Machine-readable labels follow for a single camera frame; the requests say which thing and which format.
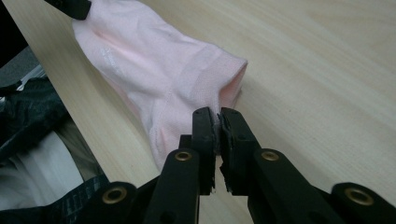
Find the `pink fabric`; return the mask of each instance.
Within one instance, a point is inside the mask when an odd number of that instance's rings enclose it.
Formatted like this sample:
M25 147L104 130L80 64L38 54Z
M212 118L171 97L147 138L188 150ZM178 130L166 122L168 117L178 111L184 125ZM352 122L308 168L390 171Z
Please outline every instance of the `pink fabric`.
M195 109L234 106L247 61L183 35L138 1L92 0L88 18L73 28L88 59L142 121L160 169L180 135L191 133Z

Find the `wooden table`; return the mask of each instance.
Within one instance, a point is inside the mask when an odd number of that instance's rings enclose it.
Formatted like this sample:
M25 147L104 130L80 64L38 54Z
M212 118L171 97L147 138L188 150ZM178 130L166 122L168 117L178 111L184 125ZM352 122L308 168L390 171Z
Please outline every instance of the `wooden table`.
M71 19L43 0L3 0L111 181L159 174L139 120L90 64ZM248 59L242 112L262 147L310 183L355 182L396 204L396 4L369 0L142 1L186 35ZM217 192L201 223L249 223Z

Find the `light wood surface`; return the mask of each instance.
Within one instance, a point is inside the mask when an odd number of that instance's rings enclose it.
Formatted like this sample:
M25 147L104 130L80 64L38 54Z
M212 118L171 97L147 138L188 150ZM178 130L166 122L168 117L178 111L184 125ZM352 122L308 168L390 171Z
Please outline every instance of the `light wood surface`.
M110 180L156 176L149 141L44 0L3 0ZM396 204L396 3L390 0L145 0L186 35L249 61L236 109L262 147L310 181L373 189ZM246 198L217 192L201 223L250 223Z

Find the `wood grain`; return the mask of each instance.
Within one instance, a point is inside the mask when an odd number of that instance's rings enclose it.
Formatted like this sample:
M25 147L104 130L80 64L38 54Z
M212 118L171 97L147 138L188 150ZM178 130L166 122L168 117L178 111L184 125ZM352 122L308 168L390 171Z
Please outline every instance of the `wood grain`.
M241 111L262 147L316 187L355 182L396 204L394 1L142 1L186 35L248 59ZM42 0L4 0L111 180L158 174L140 123ZM249 223L246 198L219 186L201 223Z

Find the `clothing pile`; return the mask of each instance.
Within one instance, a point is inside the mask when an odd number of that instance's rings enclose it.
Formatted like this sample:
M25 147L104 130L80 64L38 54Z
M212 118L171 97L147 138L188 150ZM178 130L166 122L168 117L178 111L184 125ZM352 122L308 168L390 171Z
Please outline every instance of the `clothing pile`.
M74 223L108 180L49 79L18 89L0 89L0 223Z

